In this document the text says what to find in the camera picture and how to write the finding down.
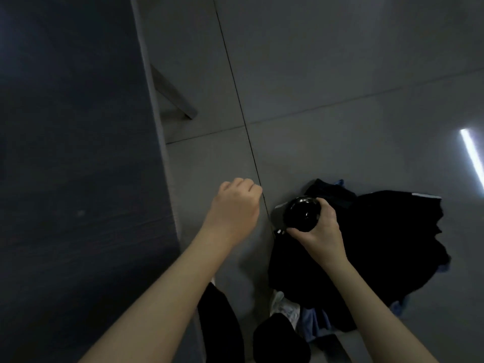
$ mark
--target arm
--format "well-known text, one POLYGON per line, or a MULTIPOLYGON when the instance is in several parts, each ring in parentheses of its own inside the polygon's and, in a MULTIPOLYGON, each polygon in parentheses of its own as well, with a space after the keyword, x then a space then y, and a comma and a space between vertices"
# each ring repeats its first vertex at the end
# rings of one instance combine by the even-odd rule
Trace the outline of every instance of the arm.
POLYGON ((80 362, 170 362, 210 279, 254 229, 261 194, 250 179, 222 183, 190 246, 80 362))
POLYGON ((289 228, 329 275, 346 302, 373 361, 437 363, 422 343, 391 313, 346 258, 334 209, 323 199, 319 222, 310 232, 289 228))

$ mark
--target pile of clothes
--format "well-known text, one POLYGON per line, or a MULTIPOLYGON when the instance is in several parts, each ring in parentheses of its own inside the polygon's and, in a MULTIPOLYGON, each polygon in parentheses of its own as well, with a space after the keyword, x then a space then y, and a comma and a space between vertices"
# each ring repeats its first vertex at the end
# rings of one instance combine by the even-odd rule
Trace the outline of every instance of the pile of clothes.
MULTIPOLYGON (((305 195, 322 197, 335 209, 349 262, 396 315, 409 293, 449 267, 451 258, 435 239, 443 216, 440 197, 400 191, 357 196, 342 181, 320 179, 305 195)), ((284 231, 276 232, 268 273, 271 288, 300 304, 306 330, 356 328, 329 276, 284 231)))

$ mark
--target gray floor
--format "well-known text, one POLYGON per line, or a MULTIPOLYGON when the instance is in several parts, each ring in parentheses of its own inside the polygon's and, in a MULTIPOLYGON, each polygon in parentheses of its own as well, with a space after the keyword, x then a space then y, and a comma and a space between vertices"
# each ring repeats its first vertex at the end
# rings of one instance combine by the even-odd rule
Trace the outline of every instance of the gray floor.
MULTIPOLYGON (((222 181, 264 188, 257 230, 217 274, 248 357, 267 313, 266 208, 316 177, 443 197, 451 271, 411 296, 403 320, 441 362, 484 355, 484 191, 459 135, 469 128, 484 156, 483 11, 482 0, 152 2, 151 62, 199 110, 186 120, 159 97, 183 244, 222 181)), ((341 341, 370 360, 357 332, 341 341)))

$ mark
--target forearm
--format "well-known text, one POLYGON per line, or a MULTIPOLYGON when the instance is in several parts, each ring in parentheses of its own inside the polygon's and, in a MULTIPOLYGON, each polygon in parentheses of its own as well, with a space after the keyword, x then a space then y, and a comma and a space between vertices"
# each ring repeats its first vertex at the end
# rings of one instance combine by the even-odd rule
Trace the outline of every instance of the forearm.
POLYGON ((345 300, 374 362, 437 362, 349 262, 327 268, 327 272, 345 300))
POLYGON ((169 362, 210 279, 230 249, 201 231, 81 362, 169 362))

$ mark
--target hand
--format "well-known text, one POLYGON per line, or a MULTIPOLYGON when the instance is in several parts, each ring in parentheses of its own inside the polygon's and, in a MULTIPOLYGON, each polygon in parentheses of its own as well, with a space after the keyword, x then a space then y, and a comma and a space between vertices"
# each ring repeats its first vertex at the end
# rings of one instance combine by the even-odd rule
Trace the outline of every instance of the hand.
POLYGON ((220 185, 201 232, 209 232, 232 248, 255 228, 262 187, 251 179, 235 178, 220 185))
POLYGON ((343 244, 343 237, 336 221, 336 212, 328 202, 318 197, 321 214, 316 226, 309 232, 288 228, 287 232, 297 239, 311 257, 325 270, 344 265, 348 262, 343 244))

